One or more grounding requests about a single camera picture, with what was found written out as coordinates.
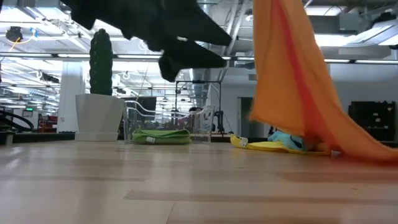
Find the white pillar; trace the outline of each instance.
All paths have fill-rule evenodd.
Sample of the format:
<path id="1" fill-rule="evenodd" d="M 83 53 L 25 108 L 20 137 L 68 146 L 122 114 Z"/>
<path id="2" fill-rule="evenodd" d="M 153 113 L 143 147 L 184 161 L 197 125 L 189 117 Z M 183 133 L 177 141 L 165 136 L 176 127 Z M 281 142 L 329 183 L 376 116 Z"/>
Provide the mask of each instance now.
<path id="1" fill-rule="evenodd" d="M 64 62 L 62 68 L 57 132 L 78 131 L 76 95 L 84 94 L 86 75 L 81 62 Z"/>

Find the green towel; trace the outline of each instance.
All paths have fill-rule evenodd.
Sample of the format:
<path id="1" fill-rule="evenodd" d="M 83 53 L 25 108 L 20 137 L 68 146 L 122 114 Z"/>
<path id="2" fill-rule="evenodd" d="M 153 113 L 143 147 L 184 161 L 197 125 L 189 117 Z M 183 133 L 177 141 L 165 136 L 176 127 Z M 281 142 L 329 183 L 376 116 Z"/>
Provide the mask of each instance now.
<path id="1" fill-rule="evenodd" d="M 133 141 L 138 144 L 189 144 L 191 143 L 188 130 L 158 131 L 137 130 L 134 132 Z"/>

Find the orange cloth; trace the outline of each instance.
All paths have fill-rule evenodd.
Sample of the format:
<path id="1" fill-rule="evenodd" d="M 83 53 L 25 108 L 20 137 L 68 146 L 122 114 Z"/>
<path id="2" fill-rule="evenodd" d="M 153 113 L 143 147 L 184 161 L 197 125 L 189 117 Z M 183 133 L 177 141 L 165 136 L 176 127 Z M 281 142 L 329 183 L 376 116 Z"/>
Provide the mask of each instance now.
<path id="1" fill-rule="evenodd" d="M 251 118 L 357 159 L 398 162 L 398 151 L 342 111 L 301 0 L 253 4 L 257 88 Z"/>

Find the cactus plant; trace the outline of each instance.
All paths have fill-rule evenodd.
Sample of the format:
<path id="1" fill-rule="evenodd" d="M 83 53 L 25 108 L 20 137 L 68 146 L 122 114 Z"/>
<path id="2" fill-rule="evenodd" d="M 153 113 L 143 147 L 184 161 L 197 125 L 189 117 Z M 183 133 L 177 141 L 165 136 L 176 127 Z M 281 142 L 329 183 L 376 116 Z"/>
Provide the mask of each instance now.
<path id="1" fill-rule="evenodd" d="M 112 95 L 113 52 L 109 34 L 100 29 L 91 40 L 90 93 Z"/>

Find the black cabinet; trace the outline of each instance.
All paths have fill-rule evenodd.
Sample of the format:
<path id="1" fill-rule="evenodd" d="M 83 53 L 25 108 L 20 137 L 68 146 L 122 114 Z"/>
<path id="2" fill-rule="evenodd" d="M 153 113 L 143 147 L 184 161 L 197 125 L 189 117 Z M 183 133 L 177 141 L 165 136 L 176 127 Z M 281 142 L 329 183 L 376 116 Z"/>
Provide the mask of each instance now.
<path id="1" fill-rule="evenodd" d="M 378 141 L 393 141 L 396 131 L 396 103 L 353 101 L 349 116 Z"/>

